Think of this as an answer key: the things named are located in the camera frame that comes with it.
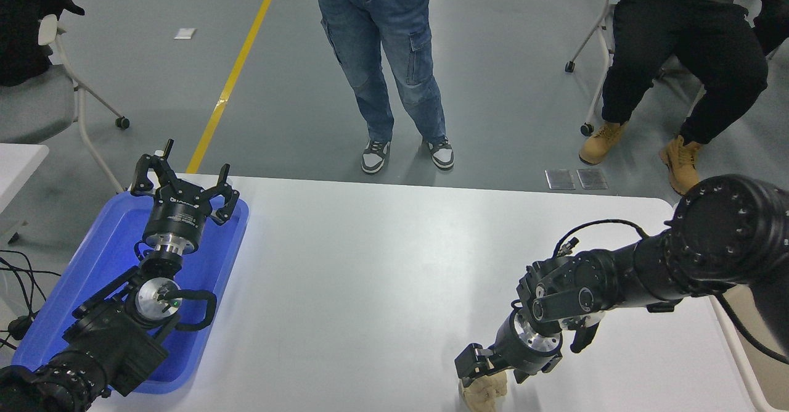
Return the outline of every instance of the white paper scrap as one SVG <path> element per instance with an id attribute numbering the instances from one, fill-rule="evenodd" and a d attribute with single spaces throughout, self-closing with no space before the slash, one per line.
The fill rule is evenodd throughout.
<path id="1" fill-rule="evenodd" d="M 174 39 L 191 39 L 197 28 L 181 28 Z"/>

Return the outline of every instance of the black and white sneaker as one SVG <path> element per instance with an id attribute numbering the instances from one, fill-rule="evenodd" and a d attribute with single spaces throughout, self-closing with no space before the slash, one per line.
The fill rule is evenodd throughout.
<path id="1" fill-rule="evenodd" d="M 433 158 L 433 163 L 436 164 L 436 167 L 442 170 L 450 170 L 454 165 L 454 151 L 452 151 L 449 140 L 444 138 L 443 141 L 436 144 L 430 142 L 426 143 L 428 144 L 430 156 Z"/>
<path id="2" fill-rule="evenodd" d="M 378 173 L 389 156 L 389 144 L 391 142 L 367 142 L 367 148 L 361 154 L 361 171 L 367 174 Z"/>

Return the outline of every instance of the cargo pocket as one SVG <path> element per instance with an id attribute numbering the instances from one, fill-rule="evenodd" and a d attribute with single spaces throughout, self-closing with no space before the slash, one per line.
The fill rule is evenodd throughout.
<path id="1" fill-rule="evenodd" d="M 408 85 L 419 85 L 433 75 L 433 56 L 431 53 L 432 34 L 430 27 L 411 33 L 411 56 L 408 60 Z"/>
<path id="2" fill-rule="evenodd" d="M 343 64 L 343 61 L 340 60 L 340 56 L 337 54 L 337 47 L 335 47 L 335 42 L 332 40 L 332 31 L 329 30 L 329 26 L 326 24 L 326 19 L 321 19 L 321 26 L 324 27 L 324 31 L 326 32 L 326 38 L 329 40 L 330 46 L 332 46 L 332 51 L 335 52 L 335 57 L 340 65 Z"/>

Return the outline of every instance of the beige object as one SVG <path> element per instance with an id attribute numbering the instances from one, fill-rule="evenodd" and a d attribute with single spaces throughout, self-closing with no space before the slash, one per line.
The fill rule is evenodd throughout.
<path id="1" fill-rule="evenodd" d="M 581 161 L 589 165 L 597 165 L 603 162 L 608 151 L 622 138 L 625 126 L 628 123 L 606 122 L 599 130 L 592 134 L 592 137 L 584 142 L 578 157 Z"/>
<path id="2" fill-rule="evenodd" d="M 468 387 L 460 382 L 460 396 L 471 412 L 496 412 L 496 398 L 507 395 L 507 372 L 475 379 Z"/>
<path id="3" fill-rule="evenodd" d="M 668 167 L 668 182 L 674 192 L 684 196 L 693 185 L 698 184 L 696 158 L 701 147 L 698 142 L 685 145 L 685 139 L 680 134 L 660 151 L 660 160 Z"/>

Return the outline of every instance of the gray chair seat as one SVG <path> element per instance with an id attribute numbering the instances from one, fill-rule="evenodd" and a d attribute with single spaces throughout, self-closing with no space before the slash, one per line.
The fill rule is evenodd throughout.
<path id="1" fill-rule="evenodd" d="M 0 86 L 0 142 L 43 142 L 73 122 L 74 82 L 63 65 L 17 86 Z"/>

